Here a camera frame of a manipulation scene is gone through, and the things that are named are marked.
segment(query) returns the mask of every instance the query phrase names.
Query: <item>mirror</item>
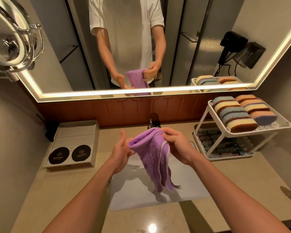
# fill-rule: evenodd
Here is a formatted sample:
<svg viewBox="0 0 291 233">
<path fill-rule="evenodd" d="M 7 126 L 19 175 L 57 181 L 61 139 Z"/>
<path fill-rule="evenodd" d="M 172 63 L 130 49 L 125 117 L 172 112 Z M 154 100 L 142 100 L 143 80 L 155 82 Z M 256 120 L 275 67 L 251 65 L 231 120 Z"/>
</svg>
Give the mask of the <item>mirror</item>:
<svg viewBox="0 0 291 233">
<path fill-rule="evenodd" d="M 45 36 L 17 74 L 37 101 L 255 90 L 291 45 L 291 0 L 16 1 Z"/>
</svg>

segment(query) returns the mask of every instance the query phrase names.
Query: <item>brown wall panel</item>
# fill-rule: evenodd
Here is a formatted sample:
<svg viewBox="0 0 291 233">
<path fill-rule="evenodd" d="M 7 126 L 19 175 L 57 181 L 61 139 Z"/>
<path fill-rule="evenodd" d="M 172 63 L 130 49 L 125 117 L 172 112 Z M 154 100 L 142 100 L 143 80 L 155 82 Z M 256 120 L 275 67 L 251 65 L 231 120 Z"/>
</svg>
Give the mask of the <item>brown wall panel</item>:
<svg viewBox="0 0 291 233">
<path fill-rule="evenodd" d="M 46 121 L 70 122 L 97 119 L 101 127 L 148 124 L 150 114 L 161 123 L 199 120 L 207 101 L 217 96 L 238 96 L 248 92 L 199 93 L 173 96 L 128 97 L 36 103 Z"/>
</svg>

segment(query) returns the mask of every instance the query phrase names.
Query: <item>purple towel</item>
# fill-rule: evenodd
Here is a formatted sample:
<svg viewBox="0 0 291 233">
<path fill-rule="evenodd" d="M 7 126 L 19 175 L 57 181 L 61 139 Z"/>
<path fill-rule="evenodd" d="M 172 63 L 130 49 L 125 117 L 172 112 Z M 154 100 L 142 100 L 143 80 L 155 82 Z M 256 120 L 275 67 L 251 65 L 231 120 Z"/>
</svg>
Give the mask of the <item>purple towel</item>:
<svg viewBox="0 0 291 233">
<path fill-rule="evenodd" d="M 171 182 L 171 170 L 168 167 L 170 147 L 162 134 L 161 129 L 151 128 L 136 136 L 128 144 L 130 149 L 139 155 L 159 193 L 163 191 L 163 187 L 167 187 L 171 191 L 173 188 L 180 187 Z"/>
<path fill-rule="evenodd" d="M 135 88 L 149 88 L 149 85 L 147 82 L 143 81 L 144 76 L 143 76 L 143 71 L 146 70 L 146 68 L 144 69 L 140 69 L 140 70 L 132 70 L 132 71 L 127 71 L 127 77 L 130 81 L 130 84 L 132 85 L 132 87 Z M 151 95 L 150 92 L 145 92 L 145 93 L 135 93 L 133 94 L 134 96 L 148 96 Z"/>
</svg>

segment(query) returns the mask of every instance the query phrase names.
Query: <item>hand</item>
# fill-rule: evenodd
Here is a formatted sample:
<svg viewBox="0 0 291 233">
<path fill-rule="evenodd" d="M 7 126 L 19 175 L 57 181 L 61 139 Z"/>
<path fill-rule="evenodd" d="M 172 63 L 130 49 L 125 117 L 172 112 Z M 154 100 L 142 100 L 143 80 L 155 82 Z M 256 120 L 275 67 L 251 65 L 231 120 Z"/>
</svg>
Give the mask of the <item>hand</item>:
<svg viewBox="0 0 291 233">
<path fill-rule="evenodd" d="M 113 75 L 113 78 L 122 89 L 134 89 L 134 87 L 129 87 L 125 84 L 125 82 L 124 82 L 125 76 L 123 74 Z"/>
<path fill-rule="evenodd" d="M 112 153 L 107 160 L 112 165 L 112 168 L 114 168 L 113 174 L 116 174 L 126 166 L 128 162 L 128 158 L 135 154 L 135 152 L 131 151 L 128 147 L 128 143 L 132 140 L 126 139 L 125 131 L 121 130 L 121 138 L 120 140 L 115 144 Z"/>
<path fill-rule="evenodd" d="M 159 72 L 159 69 L 162 66 L 162 62 L 159 61 L 153 61 L 148 70 L 143 71 L 143 75 L 145 77 L 145 79 L 143 79 L 143 81 L 151 81 L 153 78 L 155 78 Z"/>
<path fill-rule="evenodd" d="M 194 157 L 200 154 L 186 137 L 179 131 L 164 127 L 161 128 L 164 139 L 169 143 L 170 152 L 175 156 L 181 163 L 193 166 Z"/>
</svg>

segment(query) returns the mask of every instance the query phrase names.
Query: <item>white box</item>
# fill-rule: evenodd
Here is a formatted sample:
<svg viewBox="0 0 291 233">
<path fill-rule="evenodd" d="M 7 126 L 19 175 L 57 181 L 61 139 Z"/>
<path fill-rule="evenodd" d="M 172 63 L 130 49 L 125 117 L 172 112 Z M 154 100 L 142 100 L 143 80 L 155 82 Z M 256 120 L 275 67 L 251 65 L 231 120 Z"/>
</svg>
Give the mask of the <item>white box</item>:
<svg viewBox="0 0 291 233">
<path fill-rule="evenodd" d="M 49 172 L 94 167 L 99 130 L 97 120 L 60 123 L 44 167 Z"/>
</svg>

